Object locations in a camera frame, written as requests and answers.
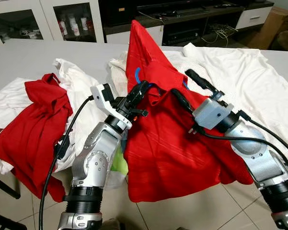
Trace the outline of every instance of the white drawer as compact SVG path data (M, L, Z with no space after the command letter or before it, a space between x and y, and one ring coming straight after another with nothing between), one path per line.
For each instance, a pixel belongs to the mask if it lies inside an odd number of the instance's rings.
M235 29L264 24L272 7L243 11Z
M164 27L163 25L160 25L147 28L148 33L151 35L156 44L158 44L159 46L162 45L163 27ZM110 34L106 36L107 42L112 44L129 44L129 39L130 39L130 31L117 34Z

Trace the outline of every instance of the cabinet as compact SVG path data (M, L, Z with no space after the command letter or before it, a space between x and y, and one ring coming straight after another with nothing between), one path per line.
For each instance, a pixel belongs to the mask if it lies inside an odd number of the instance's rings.
M147 28L147 31L159 46L162 45L163 28L163 25ZM106 41L113 44L129 44L129 38L130 31L126 31L117 34L107 35Z
M104 42L98 0L40 0L54 40Z
M259 31L241 34L237 40L249 48L268 49L274 38L286 30L288 30L288 10L274 6Z
M53 40L39 0L0 1L0 46L10 38Z
M272 7L264 7L243 11L235 29L264 24L271 9Z

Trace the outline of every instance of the cabinet door handle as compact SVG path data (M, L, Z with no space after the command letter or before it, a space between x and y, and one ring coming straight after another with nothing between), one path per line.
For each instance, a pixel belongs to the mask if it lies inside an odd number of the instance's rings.
M250 20L260 18L261 16L252 16Z

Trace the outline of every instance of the wall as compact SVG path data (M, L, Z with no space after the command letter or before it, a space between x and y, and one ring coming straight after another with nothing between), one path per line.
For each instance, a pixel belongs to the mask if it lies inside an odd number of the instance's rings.
M275 6L278 6L278 7L281 7L281 8L288 10L288 0L269 0L269 1L274 2Z

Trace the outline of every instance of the red shirt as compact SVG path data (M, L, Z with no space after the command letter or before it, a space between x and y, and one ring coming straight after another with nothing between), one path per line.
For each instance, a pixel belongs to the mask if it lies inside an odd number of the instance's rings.
M54 157L54 145L72 114L66 91L57 81L52 73L26 82L25 89L33 103L0 133L0 158L14 166L13 174L38 198ZM48 191L57 202L65 195L62 182L54 177Z
M155 83L140 109L149 112L133 123L128 133L125 158L128 162L128 191L133 202L158 201L192 194L218 183L235 180L251 184L244 161L233 152L228 141L200 134L188 134L192 116L178 103L170 89L178 89L197 108L205 99L183 85L187 77L167 60L147 31L132 22L126 75L128 90L139 79ZM222 134L216 130L213 135Z

